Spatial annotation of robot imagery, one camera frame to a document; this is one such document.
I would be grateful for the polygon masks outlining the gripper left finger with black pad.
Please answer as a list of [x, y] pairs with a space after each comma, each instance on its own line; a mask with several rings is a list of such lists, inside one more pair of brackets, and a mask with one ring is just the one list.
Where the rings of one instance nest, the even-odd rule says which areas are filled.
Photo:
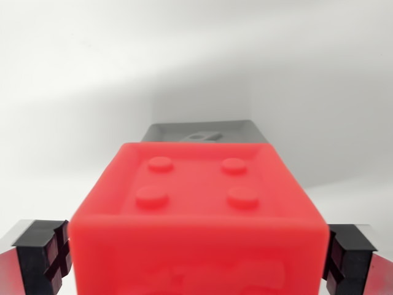
[[21, 219], [1, 237], [1, 294], [57, 294], [72, 266], [67, 228]]

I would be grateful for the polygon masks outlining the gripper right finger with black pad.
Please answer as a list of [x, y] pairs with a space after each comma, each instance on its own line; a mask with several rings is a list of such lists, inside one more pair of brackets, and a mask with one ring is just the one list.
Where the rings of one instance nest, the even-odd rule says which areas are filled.
[[392, 245], [368, 224], [331, 224], [322, 278], [329, 294], [392, 294]]

